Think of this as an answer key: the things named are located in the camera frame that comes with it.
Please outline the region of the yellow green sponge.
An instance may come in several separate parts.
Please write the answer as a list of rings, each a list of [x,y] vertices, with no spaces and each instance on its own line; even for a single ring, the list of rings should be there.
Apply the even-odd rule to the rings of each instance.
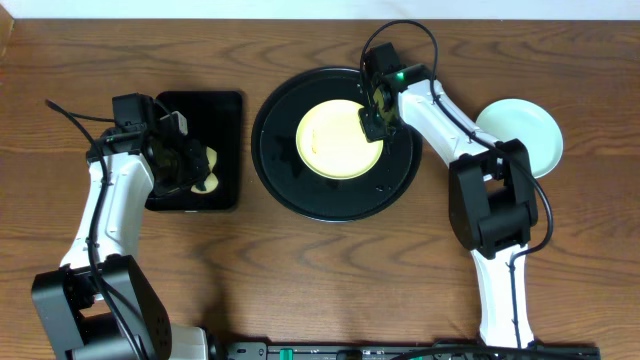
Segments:
[[[219,184],[218,178],[213,173],[213,169],[217,164],[217,158],[218,158],[217,152],[212,148],[207,147],[206,156],[208,161],[208,174],[204,180],[195,183],[191,187],[192,193],[200,194],[200,195],[209,194],[213,192]]]

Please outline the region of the yellow plastic plate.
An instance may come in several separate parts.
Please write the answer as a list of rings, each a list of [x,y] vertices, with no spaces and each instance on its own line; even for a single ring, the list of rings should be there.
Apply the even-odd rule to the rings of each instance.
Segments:
[[[349,180],[368,172],[381,157],[384,143],[369,142],[361,127],[355,101],[334,99],[311,108],[296,130],[296,149],[316,174]]]

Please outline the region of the mint plate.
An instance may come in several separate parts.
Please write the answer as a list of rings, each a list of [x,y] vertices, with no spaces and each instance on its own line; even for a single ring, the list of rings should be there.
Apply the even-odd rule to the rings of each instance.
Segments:
[[[503,142],[518,139],[529,153],[532,174],[541,178],[560,162],[564,141],[554,118],[539,105],[523,99],[503,99],[487,106],[476,124]]]

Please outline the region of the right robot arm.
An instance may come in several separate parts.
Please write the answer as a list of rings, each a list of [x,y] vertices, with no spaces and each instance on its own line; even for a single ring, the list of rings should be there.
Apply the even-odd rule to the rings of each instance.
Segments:
[[[449,221],[469,250],[478,278],[480,337],[492,347],[529,347],[525,258],[542,192],[526,147],[478,127],[424,65],[362,65],[366,106],[360,112],[369,141],[400,126],[420,134],[448,168]]]

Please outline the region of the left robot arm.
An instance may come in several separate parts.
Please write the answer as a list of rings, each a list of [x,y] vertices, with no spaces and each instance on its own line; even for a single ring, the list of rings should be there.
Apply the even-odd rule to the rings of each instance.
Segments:
[[[31,297],[58,359],[208,359],[207,333],[171,323],[136,261],[155,185],[157,139],[108,130],[87,153],[91,187],[58,269],[35,276]]]

